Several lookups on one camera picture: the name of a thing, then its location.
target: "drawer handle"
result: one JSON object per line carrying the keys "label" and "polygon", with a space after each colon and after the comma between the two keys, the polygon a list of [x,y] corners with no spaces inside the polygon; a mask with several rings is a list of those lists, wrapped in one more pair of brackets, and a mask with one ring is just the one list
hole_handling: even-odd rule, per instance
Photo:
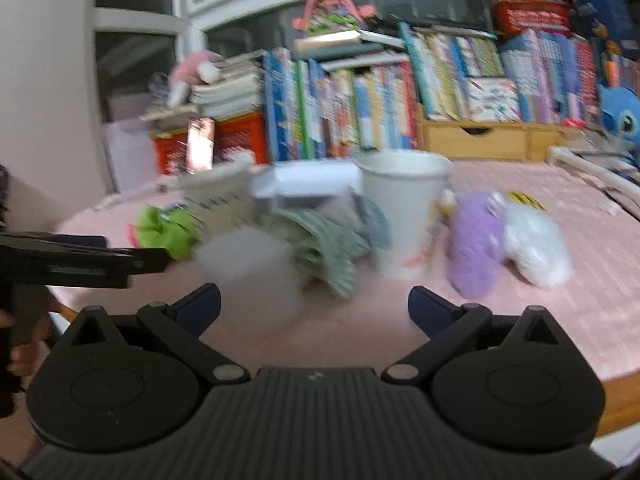
{"label": "drawer handle", "polygon": [[465,130],[469,135],[472,135],[474,137],[480,137],[480,136],[486,135],[492,130],[491,128],[462,128],[462,129]]}

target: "green plush toy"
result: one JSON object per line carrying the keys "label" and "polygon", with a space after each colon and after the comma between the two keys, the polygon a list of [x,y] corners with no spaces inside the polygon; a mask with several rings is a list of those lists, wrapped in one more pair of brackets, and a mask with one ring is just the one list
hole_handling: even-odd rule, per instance
{"label": "green plush toy", "polygon": [[136,239],[146,249],[166,249],[174,260],[186,260],[198,242],[198,233],[187,209],[168,211],[146,206],[138,218]]}

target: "purple plush toy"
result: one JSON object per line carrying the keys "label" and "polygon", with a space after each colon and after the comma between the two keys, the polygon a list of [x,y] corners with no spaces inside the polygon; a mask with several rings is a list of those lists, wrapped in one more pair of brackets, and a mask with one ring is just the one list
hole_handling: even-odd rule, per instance
{"label": "purple plush toy", "polygon": [[504,257],[505,199],[496,192],[463,196],[453,212],[447,279],[468,300],[494,285]]}

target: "white paper cup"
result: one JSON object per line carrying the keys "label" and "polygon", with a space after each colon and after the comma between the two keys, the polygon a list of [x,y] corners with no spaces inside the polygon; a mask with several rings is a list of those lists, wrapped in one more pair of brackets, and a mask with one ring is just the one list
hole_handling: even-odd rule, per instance
{"label": "white paper cup", "polygon": [[414,278],[433,250],[452,162],[435,153],[387,150],[361,153],[355,163],[362,170],[376,272]]}

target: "human hand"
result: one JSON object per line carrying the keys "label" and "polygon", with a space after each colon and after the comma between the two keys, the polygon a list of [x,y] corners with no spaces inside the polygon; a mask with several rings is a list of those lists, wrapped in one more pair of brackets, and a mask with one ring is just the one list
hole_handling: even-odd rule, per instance
{"label": "human hand", "polygon": [[[8,328],[13,325],[14,318],[4,310],[0,310],[0,328]],[[18,377],[33,375],[33,365],[38,357],[38,342],[47,338],[49,330],[49,315],[44,314],[31,330],[31,343],[18,345],[11,349],[11,362],[6,369]]]}

